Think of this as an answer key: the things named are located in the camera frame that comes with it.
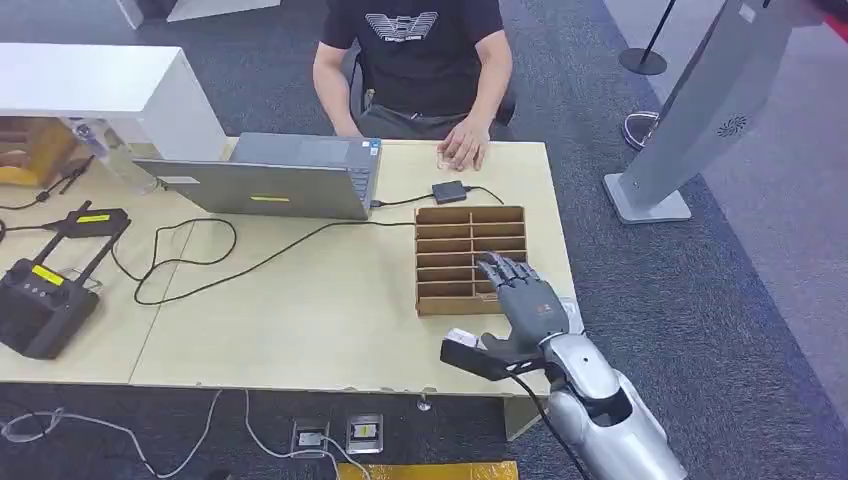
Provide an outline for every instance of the yellow mat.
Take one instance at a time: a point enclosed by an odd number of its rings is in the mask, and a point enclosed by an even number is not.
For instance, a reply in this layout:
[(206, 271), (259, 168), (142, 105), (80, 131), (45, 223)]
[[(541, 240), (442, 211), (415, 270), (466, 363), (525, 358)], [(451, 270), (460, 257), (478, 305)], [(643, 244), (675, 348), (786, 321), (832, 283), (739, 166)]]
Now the yellow mat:
[[(450, 465), (363, 465), (371, 480), (518, 480), (515, 462)], [(348, 463), (339, 464), (342, 480), (365, 480)]]

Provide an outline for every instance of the man's arm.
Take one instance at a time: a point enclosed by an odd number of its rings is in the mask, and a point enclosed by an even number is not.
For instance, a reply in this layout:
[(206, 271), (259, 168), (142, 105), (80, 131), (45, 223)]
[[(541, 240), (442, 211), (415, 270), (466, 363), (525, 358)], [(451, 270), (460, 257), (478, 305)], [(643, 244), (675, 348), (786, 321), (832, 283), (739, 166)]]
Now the man's arm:
[(361, 137), (353, 117), (350, 115), (350, 88), (342, 72), (342, 60), (347, 50), (318, 44), (315, 63), (312, 65), (312, 81), (321, 106), (330, 117), (336, 135)]
[(439, 151), (451, 159), (452, 168), (462, 171), (472, 165), (483, 166), (489, 147), (489, 127), (501, 105), (512, 75), (512, 52), (503, 30), (490, 34), (475, 45), (482, 68), (477, 83), (477, 98), (471, 112), (448, 137)]
[(503, 30), (480, 40), (477, 45), (482, 69), (477, 83), (477, 99), (469, 117), (479, 118), (487, 127), (495, 120), (512, 75), (512, 52)]

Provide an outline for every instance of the gray laptop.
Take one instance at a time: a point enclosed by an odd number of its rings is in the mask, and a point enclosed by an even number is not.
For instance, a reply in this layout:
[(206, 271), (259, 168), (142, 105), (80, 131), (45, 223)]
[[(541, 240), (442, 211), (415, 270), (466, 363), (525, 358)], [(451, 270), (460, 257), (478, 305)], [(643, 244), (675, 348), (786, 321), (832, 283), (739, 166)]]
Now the gray laptop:
[(135, 159), (206, 211), (367, 220), (382, 144), (244, 133), (227, 162)]

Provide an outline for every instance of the person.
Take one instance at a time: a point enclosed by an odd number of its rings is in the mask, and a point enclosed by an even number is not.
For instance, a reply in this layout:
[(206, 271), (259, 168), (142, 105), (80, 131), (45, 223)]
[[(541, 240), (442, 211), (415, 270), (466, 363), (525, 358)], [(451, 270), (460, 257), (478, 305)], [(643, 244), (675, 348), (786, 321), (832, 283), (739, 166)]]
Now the person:
[[(339, 136), (442, 140), (457, 170), (479, 169), (512, 73), (498, 0), (328, 0), (315, 90)], [(357, 119), (342, 71), (357, 40), (374, 88)]]

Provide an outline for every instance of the black t-shirt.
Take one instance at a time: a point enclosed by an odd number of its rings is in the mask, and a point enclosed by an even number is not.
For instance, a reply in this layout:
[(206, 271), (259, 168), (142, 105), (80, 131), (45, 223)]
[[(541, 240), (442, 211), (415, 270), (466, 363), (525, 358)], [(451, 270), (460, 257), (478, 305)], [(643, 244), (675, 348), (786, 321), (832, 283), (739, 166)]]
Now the black t-shirt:
[(503, 30), (498, 0), (330, 0), (321, 41), (364, 53), (374, 102), (404, 113), (471, 110), (480, 60), (474, 45)]

